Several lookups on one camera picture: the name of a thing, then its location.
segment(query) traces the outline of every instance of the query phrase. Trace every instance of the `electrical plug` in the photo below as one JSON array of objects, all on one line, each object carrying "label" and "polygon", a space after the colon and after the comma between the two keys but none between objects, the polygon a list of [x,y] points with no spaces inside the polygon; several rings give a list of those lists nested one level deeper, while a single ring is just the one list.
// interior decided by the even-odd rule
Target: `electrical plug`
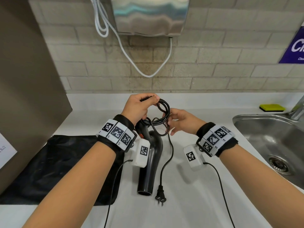
[{"label": "electrical plug", "polygon": [[155,199],[158,201],[158,204],[161,202],[162,206],[164,205],[164,202],[167,201],[167,199],[165,198],[165,194],[164,194],[164,190],[163,190],[162,185],[158,186],[158,190],[157,190],[157,194],[155,196]]}]

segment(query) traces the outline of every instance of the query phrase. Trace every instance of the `faucet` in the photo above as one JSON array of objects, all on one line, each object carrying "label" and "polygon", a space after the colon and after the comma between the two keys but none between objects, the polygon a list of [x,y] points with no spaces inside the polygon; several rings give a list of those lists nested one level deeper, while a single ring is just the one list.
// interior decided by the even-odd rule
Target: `faucet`
[{"label": "faucet", "polygon": [[294,108],[287,114],[291,120],[298,121],[304,114],[304,96],[298,101]]}]

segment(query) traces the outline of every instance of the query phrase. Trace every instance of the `sink drain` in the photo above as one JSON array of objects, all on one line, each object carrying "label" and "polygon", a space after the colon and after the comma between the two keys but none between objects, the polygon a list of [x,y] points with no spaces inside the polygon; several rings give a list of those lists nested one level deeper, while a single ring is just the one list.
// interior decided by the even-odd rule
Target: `sink drain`
[{"label": "sink drain", "polygon": [[289,167],[284,160],[278,157],[270,157],[268,161],[277,172],[282,174],[290,174]]}]

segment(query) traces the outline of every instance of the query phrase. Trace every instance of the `yellow sponge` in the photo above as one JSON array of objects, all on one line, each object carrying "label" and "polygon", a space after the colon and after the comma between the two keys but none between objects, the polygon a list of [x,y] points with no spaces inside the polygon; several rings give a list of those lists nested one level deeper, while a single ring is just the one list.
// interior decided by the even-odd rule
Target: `yellow sponge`
[{"label": "yellow sponge", "polygon": [[283,112],[283,111],[285,111],[285,108],[278,104],[260,105],[260,109],[263,110],[264,112]]}]

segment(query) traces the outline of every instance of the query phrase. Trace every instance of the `sign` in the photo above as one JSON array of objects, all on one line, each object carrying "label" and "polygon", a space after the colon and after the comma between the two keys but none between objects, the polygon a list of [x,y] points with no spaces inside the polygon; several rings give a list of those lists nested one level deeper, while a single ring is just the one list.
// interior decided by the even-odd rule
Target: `sign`
[{"label": "sign", "polygon": [[279,63],[304,64],[304,23]]},{"label": "sign", "polygon": [[0,169],[7,163],[15,154],[17,150],[3,137],[0,133]]}]

